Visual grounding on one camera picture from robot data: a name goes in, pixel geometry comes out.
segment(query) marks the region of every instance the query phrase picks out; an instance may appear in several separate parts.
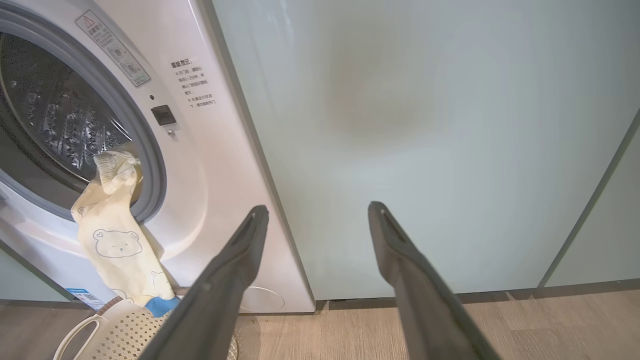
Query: basket handle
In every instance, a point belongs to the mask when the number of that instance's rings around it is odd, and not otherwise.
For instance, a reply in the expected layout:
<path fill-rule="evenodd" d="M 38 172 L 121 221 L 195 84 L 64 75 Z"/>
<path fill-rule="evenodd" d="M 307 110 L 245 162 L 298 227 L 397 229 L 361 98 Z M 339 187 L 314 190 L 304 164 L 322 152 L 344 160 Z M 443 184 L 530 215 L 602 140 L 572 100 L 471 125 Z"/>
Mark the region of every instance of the basket handle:
<path fill-rule="evenodd" d="M 76 327 L 71 329 L 71 331 L 69 331 L 69 333 L 65 336 L 65 338 L 62 339 L 62 342 L 58 346 L 56 353 L 53 355 L 52 360 L 60 360 L 62 358 L 62 354 L 64 354 L 65 350 L 67 349 L 67 346 L 69 345 L 71 340 L 78 334 L 78 332 L 80 332 L 82 329 L 84 329 L 85 326 L 89 325 L 90 323 L 95 322 L 95 329 L 86 339 L 86 341 L 84 342 L 80 350 L 78 350 L 78 353 L 76 354 L 76 356 L 74 356 L 74 360 L 77 360 L 80 354 L 82 354 L 82 351 L 84 350 L 84 348 L 87 346 L 87 344 L 89 344 L 89 341 L 91 341 L 91 339 L 93 338 L 93 335 L 98 330 L 98 327 L 100 327 L 101 319 L 102 317 L 100 315 L 93 315 L 89 318 L 84 319 L 82 322 L 77 324 Z"/>

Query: stainless steel drum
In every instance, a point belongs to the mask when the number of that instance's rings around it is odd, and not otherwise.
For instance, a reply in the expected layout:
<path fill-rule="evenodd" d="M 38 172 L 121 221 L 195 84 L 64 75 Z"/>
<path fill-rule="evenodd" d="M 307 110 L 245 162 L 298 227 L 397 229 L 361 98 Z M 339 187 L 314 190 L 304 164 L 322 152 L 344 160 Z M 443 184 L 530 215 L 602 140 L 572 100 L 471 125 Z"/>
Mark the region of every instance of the stainless steel drum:
<path fill-rule="evenodd" d="M 12 140 L 72 188 L 84 188 L 93 179 L 96 154 L 131 141 L 82 77 L 42 48 L 9 34 L 0 35 L 0 85 L 14 114 L 3 119 Z M 60 179 L 61 173 L 70 178 Z"/>

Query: cabinet panel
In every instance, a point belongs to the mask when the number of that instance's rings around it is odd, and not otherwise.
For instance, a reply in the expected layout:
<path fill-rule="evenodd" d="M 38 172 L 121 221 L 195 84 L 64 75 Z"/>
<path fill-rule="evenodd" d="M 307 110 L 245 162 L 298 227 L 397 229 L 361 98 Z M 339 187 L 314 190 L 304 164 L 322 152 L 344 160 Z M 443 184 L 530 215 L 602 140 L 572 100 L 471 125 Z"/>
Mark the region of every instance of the cabinet panel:
<path fill-rule="evenodd" d="M 636 133 L 546 286 L 637 279 L 639 258 L 640 136 Z"/>
<path fill-rule="evenodd" d="M 638 2 L 213 3 L 317 299 L 392 296 L 371 200 L 453 291 L 537 286 L 640 104 Z"/>

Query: blue cloth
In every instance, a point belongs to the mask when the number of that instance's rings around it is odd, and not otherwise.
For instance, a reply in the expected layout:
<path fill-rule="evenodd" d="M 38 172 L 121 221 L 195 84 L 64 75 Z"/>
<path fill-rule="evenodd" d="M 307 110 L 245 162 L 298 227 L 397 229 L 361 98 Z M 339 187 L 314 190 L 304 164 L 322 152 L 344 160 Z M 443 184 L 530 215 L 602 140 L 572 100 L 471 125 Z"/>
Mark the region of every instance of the blue cloth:
<path fill-rule="evenodd" d="M 168 313 L 169 311 L 175 309 L 175 307 L 178 306 L 179 302 L 180 299 L 178 299 L 177 296 L 173 297 L 173 299 L 171 300 L 163 300 L 162 298 L 154 297 L 149 300 L 149 302 L 147 302 L 147 305 L 145 305 L 145 307 L 149 311 L 151 311 L 151 314 L 154 316 L 154 318 L 159 318 L 161 316 L 164 316 L 164 314 Z"/>

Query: washing machine drum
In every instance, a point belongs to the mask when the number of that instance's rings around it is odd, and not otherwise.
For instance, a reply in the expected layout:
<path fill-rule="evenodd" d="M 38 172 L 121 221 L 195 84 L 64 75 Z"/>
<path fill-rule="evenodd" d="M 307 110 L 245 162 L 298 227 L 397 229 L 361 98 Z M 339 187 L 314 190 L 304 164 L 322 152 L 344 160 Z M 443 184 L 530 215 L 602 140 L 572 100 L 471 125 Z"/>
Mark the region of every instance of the washing machine drum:
<path fill-rule="evenodd" d="M 0 33 L 0 86 L 0 180 L 70 218 L 95 177 L 93 157 L 132 141 L 129 130 L 65 62 L 7 33 Z"/>

